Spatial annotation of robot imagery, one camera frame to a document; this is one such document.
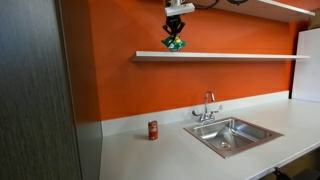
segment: white cabinet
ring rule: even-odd
[[[299,33],[297,54],[309,54],[308,61],[297,61],[292,98],[320,102],[320,29]]]

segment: sink basin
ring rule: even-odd
[[[184,129],[223,158],[283,136],[234,117]]]

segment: white countertop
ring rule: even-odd
[[[221,112],[284,134],[224,159],[183,127],[194,119],[159,125],[159,139],[148,129],[103,139],[100,180],[258,179],[320,146],[320,103],[279,100]]]

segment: white shelf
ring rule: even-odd
[[[189,0],[188,2],[192,2],[195,5],[208,6],[213,1]],[[230,4],[227,0],[221,0],[213,8],[281,22],[300,21],[315,16],[314,12],[272,0],[249,0],[239,6]]]
[[[273,55],[273,54],[227,54],[227,53],[193,53],[193,52],[157,52],[136,51],[134,62],[179,62],[179,61],[284,61],[309,59],[308,55]]]

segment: soda can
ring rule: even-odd
[[[149,140],[158,139],[158,122],[157,121],[149,121]]]

